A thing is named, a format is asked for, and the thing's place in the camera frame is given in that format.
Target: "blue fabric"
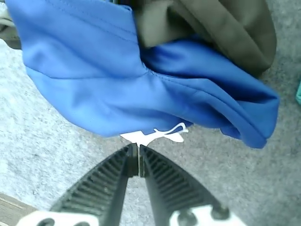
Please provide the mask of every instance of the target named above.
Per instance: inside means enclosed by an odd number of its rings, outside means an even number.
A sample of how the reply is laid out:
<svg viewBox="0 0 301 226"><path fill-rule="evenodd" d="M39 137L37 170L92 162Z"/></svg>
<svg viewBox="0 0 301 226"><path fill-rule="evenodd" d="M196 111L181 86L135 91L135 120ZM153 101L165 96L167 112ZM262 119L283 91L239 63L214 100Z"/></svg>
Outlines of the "blue fabric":
<svg viewBox="0 0 301 226"><path fill-rule="evenodd" d="M274 131L273 90L195 40L140 52L128 7L101 0L6 4L28 75L73 124L110 137L196 123L253 148Z"/></svg>

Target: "clothing tag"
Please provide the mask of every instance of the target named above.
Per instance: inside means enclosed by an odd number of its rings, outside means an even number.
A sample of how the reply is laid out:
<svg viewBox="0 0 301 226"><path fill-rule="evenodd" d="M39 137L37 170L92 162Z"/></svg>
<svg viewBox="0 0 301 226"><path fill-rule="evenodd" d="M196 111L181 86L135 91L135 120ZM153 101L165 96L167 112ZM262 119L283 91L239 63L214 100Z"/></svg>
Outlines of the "clothing tag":
<svg viewBox="0 0 301 226"><path fill-rule="evenodd" d="M177 128L182 127L182 130L176 133L172 133L174 130ZM145 135L142 133L142 131L137 131L137 132L132 132L132 133L124 133L121 134L124 139L132 142L132 143L137 143L138 146L144 145L147 146L152 142L153 140L160 138L160 137L165 137L167 139L170 139L174 142L177 143L182 143L184 142L183 137L181 136L181 133L188 133L188 129L186 128L186 125L184 122L181 122L177 124L175 127L173 127L169 131L158 131L157 129L154 129L154 133Z"/></svg>

